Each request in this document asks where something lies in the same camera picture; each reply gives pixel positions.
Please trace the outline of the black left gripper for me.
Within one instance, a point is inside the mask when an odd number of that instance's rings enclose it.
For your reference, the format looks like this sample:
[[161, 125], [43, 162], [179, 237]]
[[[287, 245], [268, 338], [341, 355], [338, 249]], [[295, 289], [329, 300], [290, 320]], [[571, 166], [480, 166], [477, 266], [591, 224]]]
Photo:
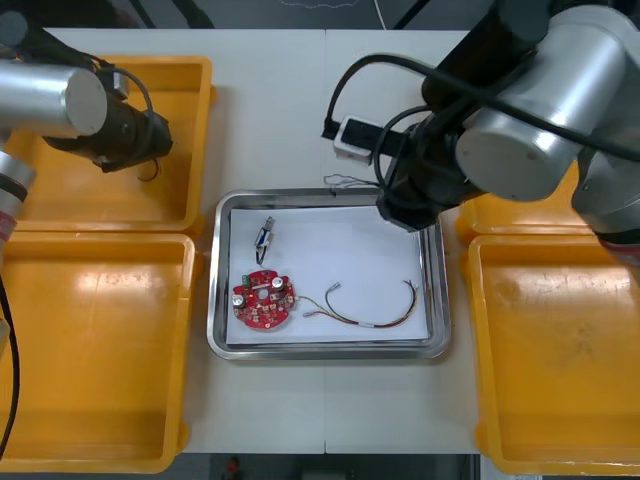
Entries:
[[166, 156], [172, 145], [168, 121], [152, 109], [109, 103], [105, 123], [92, 136], [92, 162], [112, 173]]

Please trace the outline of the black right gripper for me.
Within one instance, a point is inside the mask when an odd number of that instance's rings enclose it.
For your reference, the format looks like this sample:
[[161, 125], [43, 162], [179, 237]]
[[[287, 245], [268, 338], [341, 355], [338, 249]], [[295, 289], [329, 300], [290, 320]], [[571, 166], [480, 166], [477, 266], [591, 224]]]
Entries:
[[416, 232], [429, 228], [437, 222], [439, 214], [443, 211], [443, 205], [427, 198], [412, 185], [400, 185], [391, 189], [392, 194], [410, 204], [410, 208], [403, 207], [392, 201], [389, 196], [380, 190], [376, 200], [378, 213], [391, 224], [408, 232]]

